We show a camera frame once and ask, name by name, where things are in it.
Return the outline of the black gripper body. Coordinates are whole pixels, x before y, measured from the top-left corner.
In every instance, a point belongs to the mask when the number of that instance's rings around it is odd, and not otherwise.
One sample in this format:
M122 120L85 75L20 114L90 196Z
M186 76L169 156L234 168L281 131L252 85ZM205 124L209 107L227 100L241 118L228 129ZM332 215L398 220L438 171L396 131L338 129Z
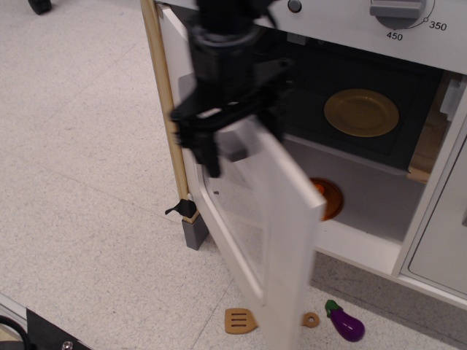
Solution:
M255 49L261 35L259 26L241 34L216 34L200 25L188 29L196 86L171 113L177 133L215 133L253 113L255 91L290 91L293 62L288 58L257 61Z

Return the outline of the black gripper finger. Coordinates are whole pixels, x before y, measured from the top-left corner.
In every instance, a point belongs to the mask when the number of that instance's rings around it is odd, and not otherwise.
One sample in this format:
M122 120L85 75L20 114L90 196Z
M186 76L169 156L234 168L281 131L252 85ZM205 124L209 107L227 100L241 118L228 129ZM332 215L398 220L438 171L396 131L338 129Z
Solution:
M288 90L259 90L252 95L256 106L253 114L278 140L283 142L285 118L288 114Z
M179 145L190 149L197 163L203 165L211 177L218 178L221 175L217 144L212 132L181 130L177 138Z

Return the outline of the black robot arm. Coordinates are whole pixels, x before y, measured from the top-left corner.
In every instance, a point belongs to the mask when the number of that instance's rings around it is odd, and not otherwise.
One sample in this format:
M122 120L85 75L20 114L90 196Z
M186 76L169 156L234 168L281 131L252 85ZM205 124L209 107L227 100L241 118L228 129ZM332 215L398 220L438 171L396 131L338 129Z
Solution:
M221 175L215 133L255 114L282 138L290 93L287 58L258 62L255 44L270 1L197 1L198 13L188 27L188 44L196 86L171 113L178 143L217 178Z

